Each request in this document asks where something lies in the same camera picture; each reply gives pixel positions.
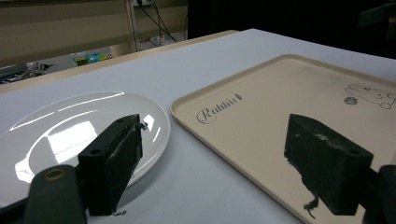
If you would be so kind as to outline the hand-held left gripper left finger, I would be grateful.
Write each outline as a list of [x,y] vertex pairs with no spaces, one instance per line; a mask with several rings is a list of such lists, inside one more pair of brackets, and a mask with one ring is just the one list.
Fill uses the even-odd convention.
[[78,154],[91,216],[109,216],[117,210],[120,197],[143,157],[143,129],[138,114],[116,119]]

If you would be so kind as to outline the white round plate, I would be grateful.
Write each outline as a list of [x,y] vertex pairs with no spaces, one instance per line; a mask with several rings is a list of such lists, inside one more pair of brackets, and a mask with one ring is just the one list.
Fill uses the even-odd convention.
[[47,105],[0,134],[0,207],[27,197],[36,174],[58,164],[78,164],[78,153],[113,121],[137,114],[143,157],[129,181],[144,176],[159,160],[170,138],[170,120],[147,97],[123,91],[86,93]]

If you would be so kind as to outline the beige rabbit print tray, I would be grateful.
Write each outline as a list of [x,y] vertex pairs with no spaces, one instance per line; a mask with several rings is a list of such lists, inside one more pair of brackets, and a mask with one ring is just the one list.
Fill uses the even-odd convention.
[[289,116],[316,119],[396,164],[396,81],[286,54],[175,100],[176,121],[308,224],[361,224],[364,211],[335,216],[313,200],[284,156]]

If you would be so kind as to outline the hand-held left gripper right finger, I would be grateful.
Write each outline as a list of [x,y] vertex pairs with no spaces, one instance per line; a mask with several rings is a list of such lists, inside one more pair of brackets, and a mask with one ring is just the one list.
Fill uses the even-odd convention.
[[284,157],[314,195],[304,210],[323,202],[336,216],[356,214],[358,187],[369,174],[373,153],[316,119],[291,114]]

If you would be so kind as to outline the colourful packets on floor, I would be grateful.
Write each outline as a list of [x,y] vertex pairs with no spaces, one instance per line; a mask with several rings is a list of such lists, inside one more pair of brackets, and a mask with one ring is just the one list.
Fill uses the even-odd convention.
[[111,54],[95,52],[93,54],[78,55],[74,57],[72,61],[76,66],[82,66],[90,63],[98,63],[111,58]]

